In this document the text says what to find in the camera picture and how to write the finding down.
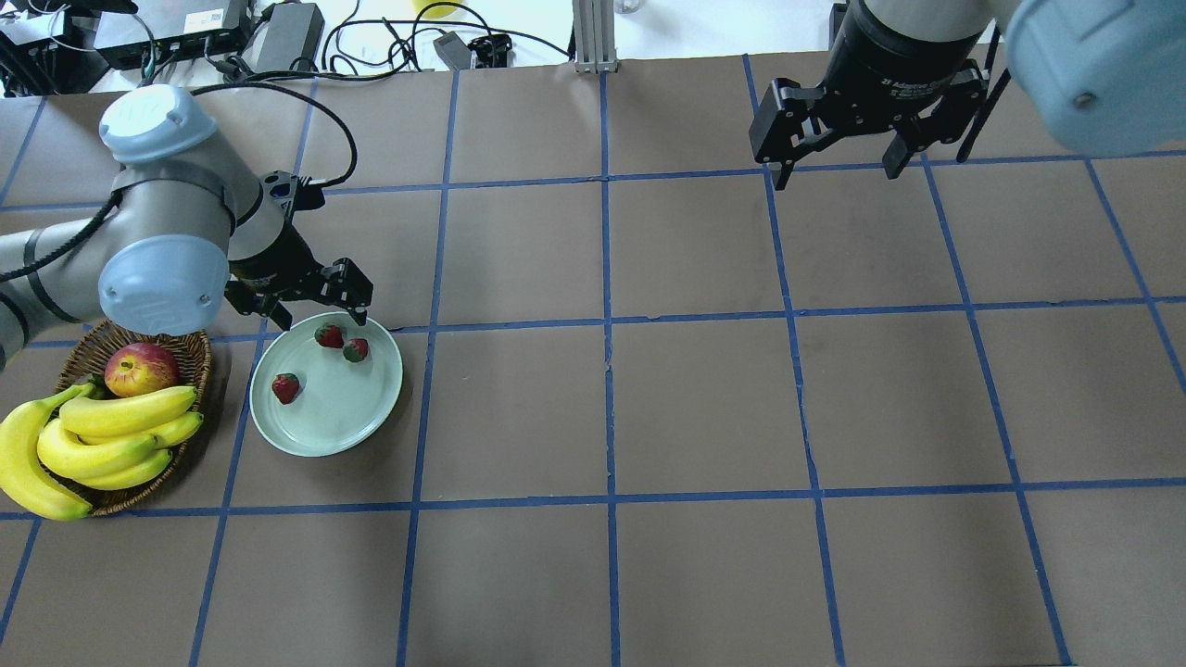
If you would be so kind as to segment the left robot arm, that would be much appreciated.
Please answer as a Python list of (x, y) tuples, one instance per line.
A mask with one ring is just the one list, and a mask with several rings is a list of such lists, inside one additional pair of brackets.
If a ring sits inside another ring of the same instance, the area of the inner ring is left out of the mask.
[(98, 127), (119, 164), (106, 203), (89, 220), (4, 235), (4, 364), (65, 322), (186, 336), (228, 304), (288, 329), (291, 301), (368, 320), (369, 278), (350, 258), (318, 261), (294, 225), (342, 177), (254, 172), (196, 99), (168, 84), (123, 94)]

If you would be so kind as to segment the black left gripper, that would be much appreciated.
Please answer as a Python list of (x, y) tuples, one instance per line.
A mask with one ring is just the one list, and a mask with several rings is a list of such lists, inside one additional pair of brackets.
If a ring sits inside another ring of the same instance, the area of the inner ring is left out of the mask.
[(368, 322), (374, 284), (351, 258), (319, 262), (300, 236), (278, 236), (261, 249), (232, 240), (230, 249), (240, 258), (229, 261), (232, 279), (224, 298), (240, 315), (259, 315), (280, 331), (292, 328), (292, 313), (285, 301), (314, 301), (342, 309), (358, 326)]

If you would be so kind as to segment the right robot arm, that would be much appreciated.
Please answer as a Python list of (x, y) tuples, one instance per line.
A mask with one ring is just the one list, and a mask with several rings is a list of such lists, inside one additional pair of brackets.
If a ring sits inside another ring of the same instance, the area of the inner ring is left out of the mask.
[(1076, 155), (1182, 141), (1181, 1), (843, 1), (817, 85), (773, 80), (750, 126), (774, 188), (847, 138), (893, 135), (897, 178), (935, 142), (965, 161), (1009, 84)]

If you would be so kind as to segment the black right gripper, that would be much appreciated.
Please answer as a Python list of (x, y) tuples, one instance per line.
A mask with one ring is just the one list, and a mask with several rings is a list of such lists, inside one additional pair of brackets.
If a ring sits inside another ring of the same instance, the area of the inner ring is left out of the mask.
[(772, 169), (776, 193), (798, 161), (847, 138), (893, 132), (884, 173), (898, 179), (935, 142), (958, 141), (978, 125), (988, 82), (971, 58), (984, 19), (920, 34), (884, 19), (839, 19), (825, 75), (814, 87), (771, 80), (750, 126), (753, 160)]

